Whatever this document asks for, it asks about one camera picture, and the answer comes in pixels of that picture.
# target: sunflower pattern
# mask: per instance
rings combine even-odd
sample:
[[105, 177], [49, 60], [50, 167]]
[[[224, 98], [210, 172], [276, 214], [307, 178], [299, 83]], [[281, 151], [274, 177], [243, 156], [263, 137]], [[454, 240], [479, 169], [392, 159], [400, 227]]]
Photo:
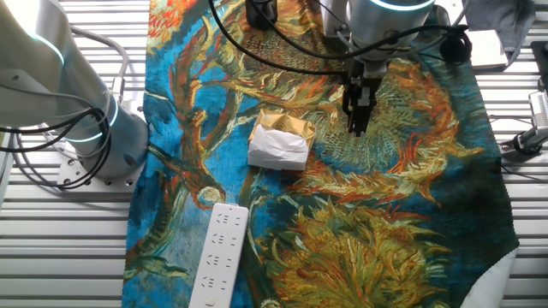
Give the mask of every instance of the sunflower pattern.
[[[277, 25], [297, 43], [343, 50], [323, 39], [317, 4], [277, 3]], [[243, 0], [216, 6], [253, 53], [297, 68], [342, 69], [252, 29]], [[459, 307], [517, 247], [469, 65], [394, 60], [367, 134], [355, 138], [346, 133], [339, 80], [242, 55], [205, 1], [152, 1], [147, 51], [150, 145], [130, 207], [124, 307], [188, 306], [217, 202], [250, 212], [233, 308]], [[247, 166], [261, 108], [316, 125], [304, 172]]]

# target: cable connector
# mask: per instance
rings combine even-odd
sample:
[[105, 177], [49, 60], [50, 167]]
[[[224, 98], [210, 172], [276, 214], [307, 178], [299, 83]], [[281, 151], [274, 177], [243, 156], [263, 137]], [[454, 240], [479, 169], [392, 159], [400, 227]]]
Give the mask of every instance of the cable connector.
[[123, 77], [114, 77], [112, 81], [112, 95], [117, 103], [121, 104], [123, 100], [123, 89], [126, 86], [126, 80]]

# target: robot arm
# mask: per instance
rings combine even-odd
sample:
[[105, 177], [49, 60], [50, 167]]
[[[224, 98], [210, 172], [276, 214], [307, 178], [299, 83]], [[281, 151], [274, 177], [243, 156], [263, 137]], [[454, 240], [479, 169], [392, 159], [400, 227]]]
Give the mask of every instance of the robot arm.
[[[1, 126], [52, 126], [90, 107], [100, 108], [110, 124], [112, 148], [98, 175], [128, 175], [144, 162], [146, 124], [120, 108], [118, 97], [93, 71], [76, 47], [67, 16], [57, 0], [0, 0], [0, 42]], [[117, 78], [115, 84], [122, 87], [122, 78]], [[73, 95], [91, 106], [31, 92]], [[84, 118], [66, 140], [82, 155], [96, 151], [104, 140], [97, 124], [98, 119]], [[89, 169], [97, 159], [83, 159], [82, 165]]]

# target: electrical outlet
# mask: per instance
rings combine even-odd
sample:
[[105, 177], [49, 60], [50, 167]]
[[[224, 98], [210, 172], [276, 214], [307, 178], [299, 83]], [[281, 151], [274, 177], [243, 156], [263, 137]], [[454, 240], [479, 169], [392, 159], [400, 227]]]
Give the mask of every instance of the electrical outlet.
[[213, 206], [188, 308], [230, 307], [247, 215], [234, 204]]

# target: metal grating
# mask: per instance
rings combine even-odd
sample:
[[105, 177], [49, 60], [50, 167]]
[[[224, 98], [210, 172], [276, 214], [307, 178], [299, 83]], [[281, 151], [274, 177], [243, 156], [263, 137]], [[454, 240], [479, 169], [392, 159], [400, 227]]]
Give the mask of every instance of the metal grating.
[[[502, 74], [477, 76], [498, 141], [531, 127], [528, 94], [539, 78], [529, 44], [548, 40], [548, 1], [538, 4], [537, 21], [518, 62]], [[63, 1], [76, 26], [113, 38], [128, 50], [124, 107], [136, 111], [145, 84], [147, 0]], [[110, 85], [119, 68], [114, 50], [85, 38], [77, 44]], [[43, 142], [29, 136], [26, 146]], [[30, 154], [52, 181], [60, 157], [52, 150]], [[512, 171], [548, 180], [548, 154]], [[504, 175], [521, 241], [502, 303], [505, 308], [548, 307], [548, 185]], [[128, 193], [57, 193], [36, 187], [12, 170], [0, 211], [0, 307], [102, 307], [121, 305]]]

